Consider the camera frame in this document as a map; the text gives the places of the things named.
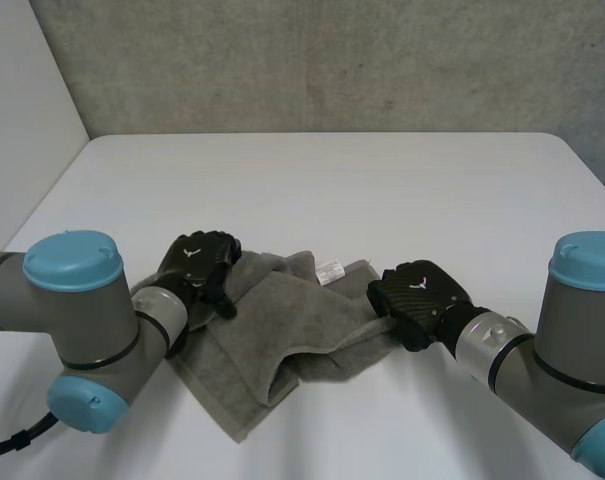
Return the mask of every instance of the white table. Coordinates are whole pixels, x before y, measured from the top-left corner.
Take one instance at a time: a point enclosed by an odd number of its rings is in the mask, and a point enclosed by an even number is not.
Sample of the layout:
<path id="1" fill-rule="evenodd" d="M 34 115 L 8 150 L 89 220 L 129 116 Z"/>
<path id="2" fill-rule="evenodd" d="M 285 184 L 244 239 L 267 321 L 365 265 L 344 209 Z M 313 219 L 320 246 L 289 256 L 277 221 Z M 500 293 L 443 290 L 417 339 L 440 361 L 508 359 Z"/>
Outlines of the white table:
<path id="1" fill-rule="evenodd" d="M 180 233 L 384 268 L 436 261 L 475 302 L 535 328 L 555 241 L 605 229 L 605 189 L 543 134 L 113 136 L 91 142 L 11 242 L 112 235 L 129 281 Z M 0 333 L 0 440 L 45 412 L 48 337 Z M 342 385 L 305 384 L 233 443 L 163 363 L 111 434 L 56 426 L 0 479 L 586 479 L 434 346 Z"/>

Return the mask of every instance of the towel label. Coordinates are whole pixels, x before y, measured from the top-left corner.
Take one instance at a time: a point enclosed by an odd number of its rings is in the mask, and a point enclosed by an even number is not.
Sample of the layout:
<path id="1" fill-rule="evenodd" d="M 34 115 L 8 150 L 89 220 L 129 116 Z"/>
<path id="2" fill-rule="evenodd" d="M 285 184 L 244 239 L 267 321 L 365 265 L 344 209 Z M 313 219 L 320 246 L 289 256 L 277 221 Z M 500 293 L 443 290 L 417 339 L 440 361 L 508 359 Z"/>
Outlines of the towel label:
<path id="1" fill-rule="evenodd" d="M 340 265 L 340 262 L 337 260 L 331 260 L 329 263 L 325 263 L 324 265 L 320 265 L 315 269 L 315 275 L 318 277 L 320 281 L 320 285 L 324 287 L 329 283 L 333 283 L 336 280 L 344 277 L 344 268 Z"/>

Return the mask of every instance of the blue joint cap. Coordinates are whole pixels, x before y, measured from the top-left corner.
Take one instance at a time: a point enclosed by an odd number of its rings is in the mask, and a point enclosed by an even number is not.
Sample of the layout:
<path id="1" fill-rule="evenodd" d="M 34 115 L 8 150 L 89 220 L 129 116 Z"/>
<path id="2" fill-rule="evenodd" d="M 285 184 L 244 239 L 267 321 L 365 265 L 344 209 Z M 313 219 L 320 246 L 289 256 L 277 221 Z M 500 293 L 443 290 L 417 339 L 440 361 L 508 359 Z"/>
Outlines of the blue joint cap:
<path id="1" fill-rule="evenodd" d="M 40 240 L 24 256 L 24 274 L 34 285 L 55 292 L 86 292 L 115 281 L 124 262 L 111 237 L 90 230 Z"/>
<path id="2" fill-rule="evenodd" d="M 605 232 L 562 237 L 549 262 L 549 274 L 570 287 L 605 292 Z"/>
<path id="3" fill-rule="evenodd" d="M 113 390 L 86 378 L 60 376 L 46 394 L 51 413 L 81 432 L 107 433 L 129 406 Z"/>
<path id="4" fill-rule="evenodd" d="M 605 478 L 605 417 L 575 444 L 571 458 Z"/>

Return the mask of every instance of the gray cloth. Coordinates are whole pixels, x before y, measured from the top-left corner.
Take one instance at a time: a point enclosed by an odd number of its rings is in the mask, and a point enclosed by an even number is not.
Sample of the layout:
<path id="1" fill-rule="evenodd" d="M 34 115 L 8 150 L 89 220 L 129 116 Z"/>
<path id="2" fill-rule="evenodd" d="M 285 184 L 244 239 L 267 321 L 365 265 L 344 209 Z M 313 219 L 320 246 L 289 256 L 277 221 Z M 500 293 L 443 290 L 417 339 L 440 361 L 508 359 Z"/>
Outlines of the gray cloth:
<path id="1" fill-rule="evenodd" d="M 378 279 L 365 261 L 321 287 L 310 252 L 288 258 L 244 252 L 225 285 L 238 315 L 200 309 L 175 371 L 211 417 L 242 441 L 299 383 L 345 381 L 397 343 L 389 318 L 366 299 Z"/>

